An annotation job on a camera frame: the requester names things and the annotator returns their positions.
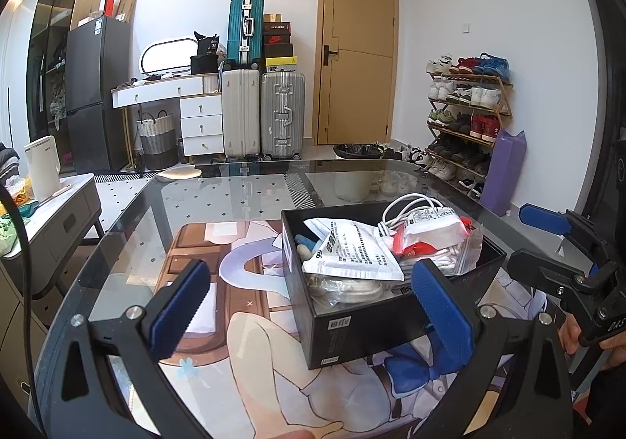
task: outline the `electric kettle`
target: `electric kettle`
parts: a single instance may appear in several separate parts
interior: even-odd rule
[[[61,162],[54,137],[48,135],[24,146],[32,190],[39,202],[61,189]]]

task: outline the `glass table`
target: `glass table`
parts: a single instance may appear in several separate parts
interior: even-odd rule
[[[196,320],[196,314],[179,350],[160,366],[213,437],[377,437],[401,429],[406,437],[406,427],[417,417],[418,400],[430,398],[432,408],[432,394],[414,393],[411,414],[404,397],[398,396],[397,388],[389,387],[389,378],[381,375],[378,367],[382,365],[375,360],[355,360],[314,371],[304,366],[290,302],[285,292],[281,294],[282,253],[272,245],[281,233],[281,211],[353,203],[348,199],[389,201],[418,192],[481,223],[486,235],[508,254],[519,248],[540,251],[451,184],[406,162],[253,162],[200,170],[198,178],[156,177],[148,183],[98,243],[71,286],[36,370],[46,424],[57,398],[51,394],[51,380],[55,372],[63,370],[59,347],[71,317],[110,319],[132,305],[145,305],[158,288],[173,281],[185,261],[198,257],[209,263],[212,282],[217,284],[211,286],[201,305],[209,313],[202,320]],[[359,182],[371,185],[360,197],[346,198],[346,184],[350,190],[351,184],[358,188]],[[244,252],[247,256],[234,262]],[[227,257],[228,265],[220,266]],[[239,274],[224,269],[237,264]],[[250,283],[252,273],[254,282]],[[265,362],[267,371],[260,368]],[[111,357],[111,364],[133,418],[156,431],[121,360]],[[443,376],[428,381],[428,388],[431,393],[444,391],[451,382]],[[358,411],[336,412],[350,406]]]

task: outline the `silver suitcase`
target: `silver suitcase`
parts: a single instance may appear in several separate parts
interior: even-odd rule
[[[222,74],[221,121],[227,157],[261,153],[259,70],[231,70]]]
[[[269,72],[261,78],[261,146],[264,159],[300,159],[304,140],[304,75]]]

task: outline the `black refrigerator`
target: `black refrigerator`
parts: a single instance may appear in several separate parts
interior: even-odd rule
[[[123,109],[111,90],[127,82],[131,26],[100,17],[68,34],[66,102],[76,173],[118,171],[127,164]]]

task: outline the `shoe rack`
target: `shoe rack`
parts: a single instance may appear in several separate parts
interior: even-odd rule
[[[512,93],[513,93],[513,85],[509,82],[503,81],[500,77],[497,76],[491,76],[491,75],[479,75],[479,74],[453,74],[453,73],[430,73],[429,74],[431,76],[431,78],[434,80],[435,77],[443,77],[452,81],[455,81],[457,83],[461,83],[461,84],[466,84],[469,86],[483,86],[485,84],[489,84],[489,85],[494,85],[496,87],[500,88],[500,91],[502,91],[502,101],[500,102],[499,105],[497,105],[494,109],[489,109],[489,108],[485,108],[485,107],[479,107],[479,106],[474,106],[474,105],[468,105],[466,103],[463,102],[454,102],[451,101],[449,99],[446,100],[433,100],[431,98],[428,99],[428,101],[430,102],[431,106],[433,107],[433,109],[435,110],[441,110],[441,109],[446,109],[448,106],[454,106],[457,107],[458,109],[461,110],[461,112],[466,113],[466,114],[470,114],[470,115],[474,115],[476,114],[488,114],[488,115],[492,115],[492,116],[496,116],[498,121],[500,122],[500,126],[501,128],[505,127],[505,124],[508,123],[508,121],[510,121],[511,119],[513,119],[513,111],[511,109],[511,105],[509,103]],[[495,145],[495,143],[483,140],[483,139],[477,139],[476,137],[472,137],[470,135],[465,135],[464,133],[459,133],[455,130],[450,130],[449,128],[445,127],[445,126],[441,126],[439,124],[435,124],[432,122],[426,122],[426,126],[428,127],[428,129],[431,131],[431,133],[433,134],[433,137],[435,139],[438,139],[442,133],[447,133],[449,135],[452,135],[454,137],[458,137],[460,139],[469,141],[469,142],[475,142],[478,145],[481,146],[485,146],[486,148],[493,148],[493,146]],[[484,182],[487,179],[486,175],[483,175],[479,172],[476,172],[473,169],[470,169],[468,167],[465,167],[464,165],[461,165],[457,162],[453,162],[451,159],[449,158],[444,158],[439,156],[437,153],[435,153],[434,151],[431,151],[430,149],[425,149],[425,151],[427,152],[428,155],[430,155],[433,158],[433,162],[428,166],[428,168],[432,167],[434,165],[434,163],[437,160],[443,161],[443,162],[447,162],[449,164],[455,165],[456,167],[463,169],[464,171],[466,171],[467,173],[470,173],[472,175],[474,175],[477,180],[474,184],[474,186],[476,186],[476,184],[478,183],[478,180],[481,180],[482,182]],[[461,187],[460,185],[458,185],[458,183],[456,182],[456,179],[449,182],[453,187],[455,187],[455,189],[459,190],[462,193],[465,193],[467,196],[471,197],[472,199],[478,201],[480,200],[478,197],[476,197],[475,195],[473,195],[472,193],[470,193],[474,187],[471,187],[470,189],[466,189],[464,187]]]

